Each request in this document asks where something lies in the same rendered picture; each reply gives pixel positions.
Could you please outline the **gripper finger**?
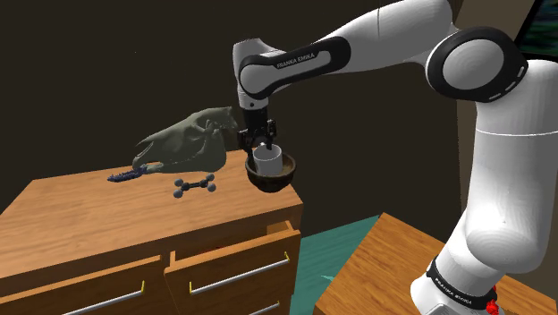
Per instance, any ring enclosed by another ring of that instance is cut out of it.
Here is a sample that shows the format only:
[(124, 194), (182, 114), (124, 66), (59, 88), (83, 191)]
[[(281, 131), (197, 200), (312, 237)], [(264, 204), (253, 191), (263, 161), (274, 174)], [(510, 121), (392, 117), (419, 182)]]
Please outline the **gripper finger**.
[(237, 141), (240, 149), (244, 150), (247, 154), (252, 153), (254, 140), (249, 129), (237, 131)]
[(264, 140), (262, 144), (266, 149), (271, 150), (273, 148), (274, 140), (276, 137), (276, 122), (274, 119), (268, 119), (266, 122), (266, 129), (264, 131)]

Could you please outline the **wooden chest of drawers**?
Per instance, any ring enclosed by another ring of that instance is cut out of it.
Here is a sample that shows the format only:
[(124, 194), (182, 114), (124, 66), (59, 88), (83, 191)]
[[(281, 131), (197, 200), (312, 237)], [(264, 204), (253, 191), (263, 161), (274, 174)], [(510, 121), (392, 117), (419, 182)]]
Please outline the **wooden chest of drawers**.
[(233, 151), (216, 190), (106, 170), (31, 182), (0, 214), (0, 315), (289, 315), (303, 204)]

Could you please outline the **grey dumbbell shaped toy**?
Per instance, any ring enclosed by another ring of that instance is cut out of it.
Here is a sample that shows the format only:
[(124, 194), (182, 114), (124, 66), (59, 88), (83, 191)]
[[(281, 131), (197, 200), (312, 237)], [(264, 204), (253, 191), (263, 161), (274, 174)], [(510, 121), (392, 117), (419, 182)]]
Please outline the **grey dumbbell shaped toy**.
[(215, 175), (212, 173), (207, 174), (204, 179), (195, 183), (187, 183), (184, 182), (182, 179), (176, 179), (174, 181), (176, 190), (173, 191), (173, 196), (176, 199), (179, 199), (182, 197), (184, 192), (189, 191), (193, 188), (205, 188), (209, 192), (214, 192), (216, 190), (216, 184), (214, 183), (214, 180), (215, 180)]

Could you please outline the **grey green animal skull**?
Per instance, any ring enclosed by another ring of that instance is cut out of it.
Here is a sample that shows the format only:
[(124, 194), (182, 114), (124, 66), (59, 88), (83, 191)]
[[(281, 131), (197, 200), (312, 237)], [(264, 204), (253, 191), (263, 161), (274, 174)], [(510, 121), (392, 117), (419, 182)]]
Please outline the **grey green animal skull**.
[(230, 106), (195, 112), (142, 140), (147, 147), (132, 167), (145, 166), (149, 174), (215, 172), (226, 164), (223, 131), (237, 128)]

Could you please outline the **white cup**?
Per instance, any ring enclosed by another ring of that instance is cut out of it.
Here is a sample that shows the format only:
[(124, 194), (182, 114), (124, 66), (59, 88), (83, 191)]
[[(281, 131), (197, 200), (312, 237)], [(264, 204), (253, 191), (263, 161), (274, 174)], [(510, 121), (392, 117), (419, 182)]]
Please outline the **white cup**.
[(252, 156), (259, 175), (279, 175), (283, 170), (283, 152), (275, 144), (269, 149), (265, 143), (261, 143), (253, 150)]

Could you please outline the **dark brown bowl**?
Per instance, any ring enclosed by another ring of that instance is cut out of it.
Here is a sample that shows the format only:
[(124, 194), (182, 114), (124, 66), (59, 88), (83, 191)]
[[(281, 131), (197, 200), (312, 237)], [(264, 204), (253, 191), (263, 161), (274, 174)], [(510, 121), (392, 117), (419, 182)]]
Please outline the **dark brown bowl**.
[(254, 160), (251, 157), (247, 157), (245, 169), (249, 181), (262, 192), (279, 192), (292, 182), (297, 169), (296, 161), (292, 156), (283, 153), (282, 159), (283, 169), (279, 175), (259, 175)]

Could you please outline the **small dark blue spiky object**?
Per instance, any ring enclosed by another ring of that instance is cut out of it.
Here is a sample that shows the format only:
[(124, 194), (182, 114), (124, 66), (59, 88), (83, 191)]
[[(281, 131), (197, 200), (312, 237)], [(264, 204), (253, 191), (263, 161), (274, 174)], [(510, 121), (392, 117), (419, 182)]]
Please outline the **small dark blue spiky object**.
[(146, 172), (147, 169), (145, 167), (140, 167), (140, 168), (132, 169), (130, 171), (122, 172), (117, 175), (110, 175), (107, 177), (107, 181), (112, 183), (121, 183), (121, 182), (139, 178), (143, 176)]

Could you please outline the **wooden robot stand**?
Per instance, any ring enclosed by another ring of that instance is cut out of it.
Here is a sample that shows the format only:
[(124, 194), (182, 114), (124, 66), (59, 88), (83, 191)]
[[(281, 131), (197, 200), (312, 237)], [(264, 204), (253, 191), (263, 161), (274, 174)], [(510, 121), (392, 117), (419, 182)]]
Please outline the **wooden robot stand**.
[(420, 315), (410, 297), (444, 244), (382, 214), (318, 299), (314, 315)]

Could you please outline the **black framed window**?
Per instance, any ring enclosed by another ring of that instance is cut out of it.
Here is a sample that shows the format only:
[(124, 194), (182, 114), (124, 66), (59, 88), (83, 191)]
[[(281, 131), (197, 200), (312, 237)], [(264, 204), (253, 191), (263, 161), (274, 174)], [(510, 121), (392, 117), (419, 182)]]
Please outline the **black framed window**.
[(558, 62), (558, 0), (535, 0), (515, 43), (527, 58)]

